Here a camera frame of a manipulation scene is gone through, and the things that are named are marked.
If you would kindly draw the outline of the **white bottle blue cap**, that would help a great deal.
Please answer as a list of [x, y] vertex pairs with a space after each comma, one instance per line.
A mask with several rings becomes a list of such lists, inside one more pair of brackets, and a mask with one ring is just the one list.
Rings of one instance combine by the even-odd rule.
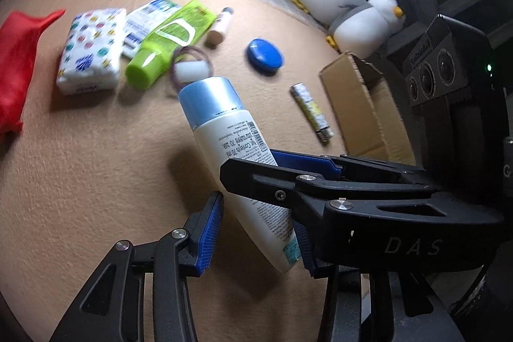
[[251, 113], [230, 80], [212, 76], [194, 81], [178, 94], [201, 154], [245, 233], [272, 266], [288, 272], [301, 258], [290, 210], [231, 193], [241, 162], [276, 165]]

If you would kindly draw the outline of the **small white block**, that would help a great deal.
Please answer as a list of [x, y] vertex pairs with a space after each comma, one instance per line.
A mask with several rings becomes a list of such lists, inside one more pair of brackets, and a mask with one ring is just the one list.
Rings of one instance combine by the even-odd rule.
[[174, 74], [179, 83], [191, 83], [210, 76], [210, 67], [206, 61], [178, 62]]

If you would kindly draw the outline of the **patterned tissue pack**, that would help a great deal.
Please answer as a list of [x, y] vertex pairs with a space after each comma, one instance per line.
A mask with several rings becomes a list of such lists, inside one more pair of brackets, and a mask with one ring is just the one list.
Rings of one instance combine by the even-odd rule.
[[125, 23], [125, 8], [90, 10], [75, 16], [56, 75], [62, 94], [117, 87]]

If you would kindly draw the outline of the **cardboard box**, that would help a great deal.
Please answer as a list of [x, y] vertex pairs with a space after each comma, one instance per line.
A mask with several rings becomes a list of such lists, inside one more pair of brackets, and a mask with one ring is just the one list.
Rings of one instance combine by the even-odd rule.
[[415, 165], [403, 118], [383, 74], [371, 63], [342, 54], [319, 77], [347, 154]]

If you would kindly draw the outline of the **blue round container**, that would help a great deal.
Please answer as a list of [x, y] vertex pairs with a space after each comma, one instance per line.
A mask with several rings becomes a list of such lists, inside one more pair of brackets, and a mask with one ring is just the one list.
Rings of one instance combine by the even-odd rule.
[[283, 57], [279, 49], [262, 38], [255, 38], [248, 44], [246, 56], [256, 70], [266, 74], [276, 74], [283, 66]]

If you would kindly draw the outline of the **small penguin plush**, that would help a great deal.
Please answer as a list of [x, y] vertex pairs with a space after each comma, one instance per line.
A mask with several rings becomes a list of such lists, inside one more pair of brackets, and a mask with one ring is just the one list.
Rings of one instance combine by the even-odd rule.
[[406, 14], [397, 0], [347, 0], [328, 28], [325, 41], [339, 53], [370, 57], [397, 34]]

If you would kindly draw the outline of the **small pink bottle grey cap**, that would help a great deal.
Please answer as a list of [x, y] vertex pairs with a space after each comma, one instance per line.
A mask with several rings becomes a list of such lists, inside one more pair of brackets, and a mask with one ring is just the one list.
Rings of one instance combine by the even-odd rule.
[[234, 10], [230, 7], [223, 8], [207, 33], [205, 41], [207, 45], [217, 46], [225, 40], [231, 26], [233, 14]]

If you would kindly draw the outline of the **green tube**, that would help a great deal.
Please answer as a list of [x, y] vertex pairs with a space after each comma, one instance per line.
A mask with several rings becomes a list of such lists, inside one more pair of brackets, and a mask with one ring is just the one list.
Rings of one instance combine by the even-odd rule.
[[139, 89], [149, 88], [169, 70], [175, 50], [194, 44], [215, 19], [216, 15], [197, 0], [181, 6], [143, 39], [125, 69], [128, 83]]

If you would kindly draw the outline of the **white blue sachet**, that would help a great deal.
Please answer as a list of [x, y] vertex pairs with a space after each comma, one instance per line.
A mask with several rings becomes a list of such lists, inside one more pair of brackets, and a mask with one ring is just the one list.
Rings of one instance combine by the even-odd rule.
[[132, 59], [145, 37], [181, 8], [171, 0], [152, 0], [132, 10], [126, 17], [122, 54]]

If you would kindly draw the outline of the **red cloth pouch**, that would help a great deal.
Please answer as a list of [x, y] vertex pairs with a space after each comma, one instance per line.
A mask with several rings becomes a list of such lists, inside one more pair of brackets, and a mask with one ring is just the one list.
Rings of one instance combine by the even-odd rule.
[[44, 31], [65, 14], [28, 16], [21, 11], [8, 15], [1, 27], [1, 136], [23, 130], [22, 114], [34, 73], [38, 42]]

